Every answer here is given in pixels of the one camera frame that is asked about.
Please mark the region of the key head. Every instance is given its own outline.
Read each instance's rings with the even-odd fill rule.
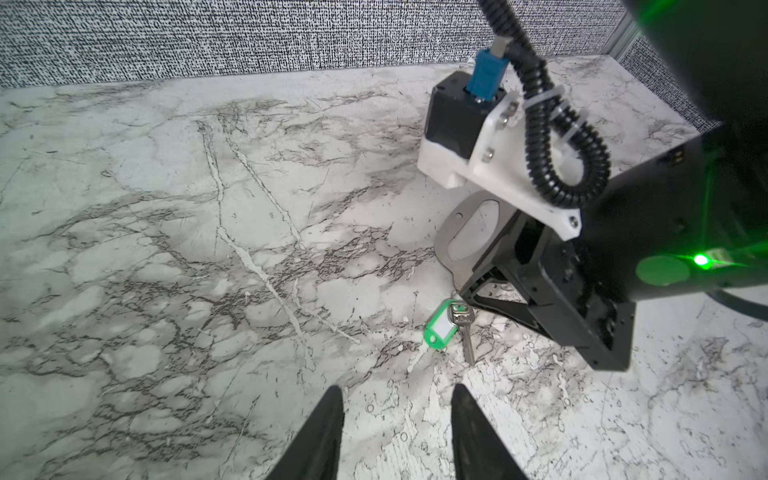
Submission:
[[[475,321],[475,311],[464,302],[451,303],[449,312],[454,325],[469,326]]]

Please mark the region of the blue usb connector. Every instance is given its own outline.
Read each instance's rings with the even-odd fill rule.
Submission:
[[[496,57],[490,50],[479,51],[475,71],[467,85],[469,93],[484,101],[492,100],[504,80],[508,64],[506,58]]]

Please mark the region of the white plastic mount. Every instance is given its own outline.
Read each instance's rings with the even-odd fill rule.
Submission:
[[[517,94],[510,92],[488,114],[469,161],[423,138],[419,170],[445,188],[460,187],[469,180],[551,227],[562,240],[578,237],[581,232],[579,210],[550,205],[541,198],[528,176],[523,112],[509,115],[519,101]],[[581,162],[573,159],[564,163],[563,150],[570,147],[554,139],[551,144],[552,162],[561,178],[568,183],[578,182]]]

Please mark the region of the green plastic tag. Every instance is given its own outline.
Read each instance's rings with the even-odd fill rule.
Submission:
[[[441,303],[424,330],[424,340],[435,350],[444,349],[448,346],[448,342],[458,331],[458,327],[451,322],[448,312],[448,307],[455,301],[449,298]]]

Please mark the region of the black cable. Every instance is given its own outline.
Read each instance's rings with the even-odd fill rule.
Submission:
[[[768,305],[750,302],[749,300],[745,300],[740,296],[732,295],[723,290],[707,292],[707,295],[720,305],[730,308],[736,313],[741,313],[742,315],[751,316],[754,319],[768,322]]]
[[[506,57],[520,78],[524,98],[527,100],[551,90],[554,85],[547,72],[547,63],[536,56],[507,0],[478,0],[478,3],[494,34],[513,40]],[[591,125],[584,123],[568,140],[584,164],[581,181],[576,185],[568,185],[558,176],[552,165],[549,130],[551,112],[560,103],[560,95],[557,95],[526,109],[525,160],[528,175],[546,201],[556,207],[579,208],[589,204],[605,190],[611,175],[611,162],[600,135]],[[573,108],[561,108],[562,113],[551,123],[554,130],[563,136],[576,125],[578,114]]]

